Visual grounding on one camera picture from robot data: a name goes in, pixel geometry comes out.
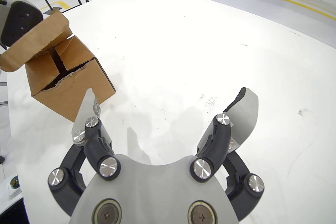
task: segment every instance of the cardboard box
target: cardboard box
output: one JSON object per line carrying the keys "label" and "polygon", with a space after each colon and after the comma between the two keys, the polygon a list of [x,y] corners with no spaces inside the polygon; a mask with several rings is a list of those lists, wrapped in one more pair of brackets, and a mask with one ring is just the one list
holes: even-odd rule
{"label": "cardboard box", "polygon": [[102,103],[115,89],[97,58],[76,37],[58,10],[0,56],[1,69],[25,64],[31,96],[74,122],[87,89]]}

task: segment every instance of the open cardboard box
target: open cardboard box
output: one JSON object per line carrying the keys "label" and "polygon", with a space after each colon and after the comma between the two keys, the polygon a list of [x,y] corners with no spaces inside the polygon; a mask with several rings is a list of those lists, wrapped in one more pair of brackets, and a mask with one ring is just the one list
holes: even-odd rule
{"label": "open cardboard box", "polygon": [[102,103],[115,89],[97,58],[72,36],[58,10],[32,28],[0,56],[0,68],[13,72],[25,64],[31,96],[74,122],[87,89]]}

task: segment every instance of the torn cardboard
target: torn cardboard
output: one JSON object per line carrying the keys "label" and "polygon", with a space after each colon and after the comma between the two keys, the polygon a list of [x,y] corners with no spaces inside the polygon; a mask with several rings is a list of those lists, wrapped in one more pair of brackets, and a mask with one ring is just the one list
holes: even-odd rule
{"label": "torn cardboard", "polygon": [[25,64],[31,96],[74,122],[92,88],[102,103],[115,89],[97,58],[76,37],[69,21],[55,11],[0,56],[0,68],[13,72]]}

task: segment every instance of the black linkage arm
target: black linkage arm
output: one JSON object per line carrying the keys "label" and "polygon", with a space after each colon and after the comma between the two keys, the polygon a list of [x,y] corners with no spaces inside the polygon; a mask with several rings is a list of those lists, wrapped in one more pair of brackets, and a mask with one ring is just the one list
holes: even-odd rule
{"label": "black linkage arm", "polygon": [[223,166],[228,172],[227,194],[239,221],[243,220],[259,202],[264,193],[264,184],[255,174],[250,173],[239,155],[233,151],[227,155]]}
{"label": "black linkage arm", "polygon": [[50,191],[60,207],[71,216],[79,198],[82,196],[86,186],[79,170],[85,160],[83,147],[73,144],[67,152],[60,167],[55,169],[64,173],[62,180],[57,185],[49,184]]}

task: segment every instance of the silver bolt head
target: silver bolt head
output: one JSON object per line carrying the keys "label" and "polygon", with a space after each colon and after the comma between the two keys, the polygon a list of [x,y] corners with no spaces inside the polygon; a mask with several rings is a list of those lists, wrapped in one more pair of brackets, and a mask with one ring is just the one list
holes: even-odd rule
{"label": "silver bolt head", "polygon": [[255,192],[263,192],[264,182],[257,175],[251,175],[249,178],[249,186]]}
{"label": "silver bolt head", "polygon": [[103,177],[110,177],[117,171],[117,168],[117,160],[113,157],[109,157],[103,160],[99,168],[99,172]]}
{"label": "silver bolt head", "polygon": [[97,224],[116,224],[118,218],[118,208],[112,203],[104,204],[97,212]]}
{"label": "silver bolt head", "polygon": [[226,114],[223,114],[223,113],[217,114],[216,119],[222,125],[229,125],[230,124],[230,118]]}
{"label": "silver bolt head", "polygon": [[231,138],[230,139],[230,144],[229,144],[229,150],[232,150],[233,147],[234,147],[234,141]]}
{"label": "silver bolt head", "polygon": [[85,130],[80,129],[79,131],[75,132],[74,135],[74,141],[76,142],[82,142],[85,138]]}
{"label": "silver bolt head", "polygon": [[100,112],[101,112],[101,108],[100,108],[100,106],[98,105],[98,99],[97,99],[97,97],[95,98],[95,101],[94,101],[93,104],[94,104],[94,105],[93,105],[93,112],[94,112],[94,114],[95,114],[96,116],[99,117],[99,114],[100,114]]}
{"label": "silver bolt head", "polygon": [[50,173],[48,178],[48,183],[52,186],[58,185],[63,181],[64,172],[62,169],[55,169],[53,172]]}
{"label": "silver bolt head", "polygon": [[193,163],[193,171],[197,177],[207,179],[211,175],[210,165],[203,159],[199,158]]}
{"label": "silver bolt head", "polygon": [[92,116],[85,121],[85,126],[88,128],[93,128],[97,126],[99,118],[97,116]]}

